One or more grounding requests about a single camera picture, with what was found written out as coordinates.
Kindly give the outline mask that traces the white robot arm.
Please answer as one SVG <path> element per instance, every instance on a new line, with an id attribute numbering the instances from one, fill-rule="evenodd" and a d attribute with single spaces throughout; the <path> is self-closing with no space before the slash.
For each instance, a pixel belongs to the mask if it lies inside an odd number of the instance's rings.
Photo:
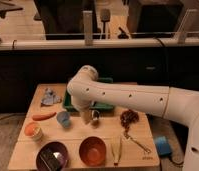
<path id="1" fill-rule="evenodd" d="M 85 124 L 93 101 L 121 106 L 162 117 L 188 127 L 183 171 L 199 171 L 199 91 L 169 86 L 109 84 L 98 82 L 97 70 L 81 67 L 67 84 L 72 105 Z"/>

